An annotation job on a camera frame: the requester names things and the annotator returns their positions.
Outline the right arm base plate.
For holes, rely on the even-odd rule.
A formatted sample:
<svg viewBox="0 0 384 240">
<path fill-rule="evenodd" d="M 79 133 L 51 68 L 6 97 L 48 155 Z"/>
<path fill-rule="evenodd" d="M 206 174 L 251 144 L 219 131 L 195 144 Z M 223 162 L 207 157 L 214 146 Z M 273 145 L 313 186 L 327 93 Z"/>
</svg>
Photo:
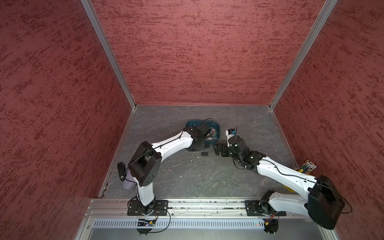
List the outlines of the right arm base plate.
<svg viewBox="0 0 384 240">
<path fill-rule="evenodd" d="M 285 217 L 286 212 L 278 212 L 272 208 L 272 206 L 265 201 L 245 201 L 245 209 L 248 217 L 271 217 L 275 214 L 275 217 Z"/>
</svg>

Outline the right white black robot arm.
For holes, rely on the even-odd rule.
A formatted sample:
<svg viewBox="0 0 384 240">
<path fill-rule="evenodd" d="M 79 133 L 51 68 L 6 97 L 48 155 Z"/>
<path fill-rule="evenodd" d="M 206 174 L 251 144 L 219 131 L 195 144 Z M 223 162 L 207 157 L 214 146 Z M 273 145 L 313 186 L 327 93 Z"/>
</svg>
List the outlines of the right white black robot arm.
<svg viewBox="0 0 384 240">
<path fill-rule="evenodd" d="M 216 155 L 231 157 L 244 170 L 273 179 L 295 193 L 281 194 L 267 191 L 256 207 L 248 207 L 252 213 L 261 214 L 272 220 L 284 212 L 309 217 L 322 228 L 333 230 L 347 205 L 333 181 L 321 175 L 314 177 L 302 174 L 277 163 L 258 151 L 250 151 L 241 144 L 216 144 Z"/>
</svg>

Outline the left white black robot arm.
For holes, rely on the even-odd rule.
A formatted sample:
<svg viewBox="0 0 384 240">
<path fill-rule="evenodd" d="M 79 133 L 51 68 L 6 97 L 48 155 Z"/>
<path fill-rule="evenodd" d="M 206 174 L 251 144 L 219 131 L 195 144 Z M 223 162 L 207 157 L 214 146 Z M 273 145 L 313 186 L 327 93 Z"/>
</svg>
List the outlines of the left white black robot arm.
<svg viewBox="0 0 384 240">
<path fill-rule="evenodd" d="M 155 211 L 156 198 L 153 181 L 156 179 L 161 163 L 171 155 L 188 150 L 196 152 L 204 149 L 205 139 L 211 131 L 207 124 L 185 127 L 180 133 L 161 142 L 150 144 L 142 142 L 128 164 L 128 182 L 132 181 L 137 189 L 137 204 L 144 216 Z"/>
</svg>

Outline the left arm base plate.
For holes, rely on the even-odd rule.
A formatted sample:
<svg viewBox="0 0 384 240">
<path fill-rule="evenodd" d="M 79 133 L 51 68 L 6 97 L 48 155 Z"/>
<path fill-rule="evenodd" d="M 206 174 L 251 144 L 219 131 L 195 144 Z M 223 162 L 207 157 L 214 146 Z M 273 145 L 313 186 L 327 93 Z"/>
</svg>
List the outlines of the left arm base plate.
<svg viewBox="0 0 384 240">
<path fill-rule="evenodd" d="M 166 216 L 168 214 L 167 200 L 153 200 L 147 206 L 144 206 L 139 200 L 132 199 L 128 202 L 128 216 Z"/>
</svg>

